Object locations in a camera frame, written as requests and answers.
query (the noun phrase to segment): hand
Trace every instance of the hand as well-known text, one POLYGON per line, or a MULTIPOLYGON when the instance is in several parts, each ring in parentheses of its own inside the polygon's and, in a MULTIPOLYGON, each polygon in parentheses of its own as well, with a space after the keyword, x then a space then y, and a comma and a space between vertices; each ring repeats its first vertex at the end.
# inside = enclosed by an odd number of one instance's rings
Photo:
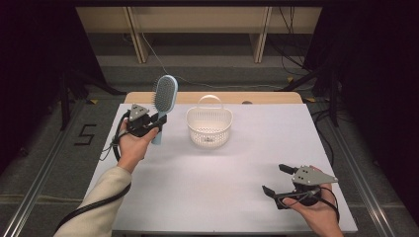
MULTIPOLYGON (((320 185, 320 187, 329 189, 330 191, 332 190, 332 185, 330 184, 323 184, 320 185)), ((330 203, 335 204, 335 197, 329 191, 322 189, 321 197, 330 203)), ((289 197, 284 198, 283 203, 300 213, 302 217, 304 217, 308 226, 319 236, 343 236, 339 227, 336 212, 327 204, 319 201, 314 205, 305 206, 299 202, 295 203, 295 199, 289 197)))
MULTIPOLYGON (((120 130, 126 129, 126 119, 121 124, 120 130)), ((157 135, 158 127, 154 127, 142 137, 136 137, 132 134, 123 135, 120 138, 121 158, 118 166, 133 172, 138 162, 144 159, 148 144, 157 135)))

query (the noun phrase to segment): sleeve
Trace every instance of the sleeve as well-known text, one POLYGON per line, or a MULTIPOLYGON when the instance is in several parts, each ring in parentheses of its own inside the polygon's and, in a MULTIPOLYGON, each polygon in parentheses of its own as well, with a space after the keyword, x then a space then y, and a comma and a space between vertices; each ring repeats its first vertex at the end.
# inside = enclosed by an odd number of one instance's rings
MULTIPOLYGON (((121 167, 105 172, 80 207, 119 194, 131 182, 131 173, 121 167)), ((82 213, 64 223, 54 236, 112 236, 112 225, 123 198, 82 213)))

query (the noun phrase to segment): white tabletop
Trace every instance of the white tabletop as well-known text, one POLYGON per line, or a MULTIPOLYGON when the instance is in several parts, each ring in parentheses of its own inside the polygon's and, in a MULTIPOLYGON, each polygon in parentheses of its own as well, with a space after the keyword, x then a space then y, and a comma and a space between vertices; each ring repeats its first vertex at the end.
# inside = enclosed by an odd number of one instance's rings
MULTIPOLYGON (((120 105, 105 148, 130 106, 120 105)), ((152 106, 142 106, 154 113, 152 106)), ((334 176, 306 105, 224 105, 234 119, 229 140, 215 150, 199 148, 189 137, 186 112, 194 106, 176 105, 168 115, 162 144, 150 144, 134 171, 113 228, 170 234, 310 232, 298 213, 277 210, 262 190, 263 185, 277 193, 293 190, 292 176, 279 164, 313 165, 334 176)), ((88 192, 116 164, 113 152, 100 161, 88 192)), ((338 184, 333 191, 341 229, 356 232, 338 184)))

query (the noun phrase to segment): basket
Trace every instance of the basket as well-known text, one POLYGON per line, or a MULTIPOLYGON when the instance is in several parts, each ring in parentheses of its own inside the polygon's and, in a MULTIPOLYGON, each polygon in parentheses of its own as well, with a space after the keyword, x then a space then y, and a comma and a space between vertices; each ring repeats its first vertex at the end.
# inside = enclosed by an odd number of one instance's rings
POLYGON ((192 141, 200 147, 216 148, 223 145, 229 137, 233 113, 224 108, 219 97, 206 95, 200 98, 194 108, 187 112, 187 122, 192 141), (201 107, 204 99, 218 100, 220 107, 201 107))

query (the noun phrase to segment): blue hairbrush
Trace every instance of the blue hairbrush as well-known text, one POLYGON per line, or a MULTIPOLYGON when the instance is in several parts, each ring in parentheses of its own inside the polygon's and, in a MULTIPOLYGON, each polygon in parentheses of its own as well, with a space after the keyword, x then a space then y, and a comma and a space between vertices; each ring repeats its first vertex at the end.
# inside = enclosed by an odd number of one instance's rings
MULTIPOLYGON (((162 118, 173 110, 178 93, 178 82, 173 76, 165 75, 156 84, 154 93, 154 107, 158 112, 158 118, 162 118)), ((162 131, 157 133, 151 141, 155 145, 161 144, 162 131)))

